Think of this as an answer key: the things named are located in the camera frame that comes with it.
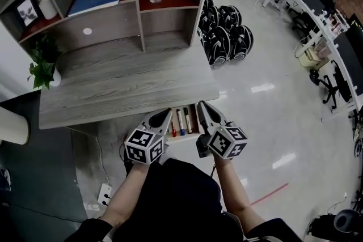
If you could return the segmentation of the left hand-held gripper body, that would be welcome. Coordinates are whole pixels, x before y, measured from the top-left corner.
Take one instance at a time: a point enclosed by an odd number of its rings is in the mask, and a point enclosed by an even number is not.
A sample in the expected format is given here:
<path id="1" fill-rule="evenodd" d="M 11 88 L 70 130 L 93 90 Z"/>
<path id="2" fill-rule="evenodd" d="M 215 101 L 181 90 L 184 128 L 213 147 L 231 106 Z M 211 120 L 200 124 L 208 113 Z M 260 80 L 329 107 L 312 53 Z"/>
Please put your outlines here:
<path id="1" fill-rule="evenodd" d="M 152 164 L 164 153 L 164 136 L 138 124 L 124 142 L 127 157 L 134 162 Z"/>

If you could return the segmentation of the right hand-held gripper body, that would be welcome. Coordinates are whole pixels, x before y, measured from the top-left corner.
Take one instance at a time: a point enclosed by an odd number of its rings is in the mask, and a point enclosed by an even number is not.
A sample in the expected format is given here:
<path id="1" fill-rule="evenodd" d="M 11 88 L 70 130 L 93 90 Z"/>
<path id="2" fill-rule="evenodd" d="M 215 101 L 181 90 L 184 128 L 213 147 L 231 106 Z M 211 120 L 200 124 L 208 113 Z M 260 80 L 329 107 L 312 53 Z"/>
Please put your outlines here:
<path id="1" fill-rule="evenodd" d="M 226 160 L 240 155 L 247 142 L 245 132 L 235 122 L 227 122 L 226 125 L 209 127 L 198 137 L 196 147 L 200 158 L 216 154 Z"/>

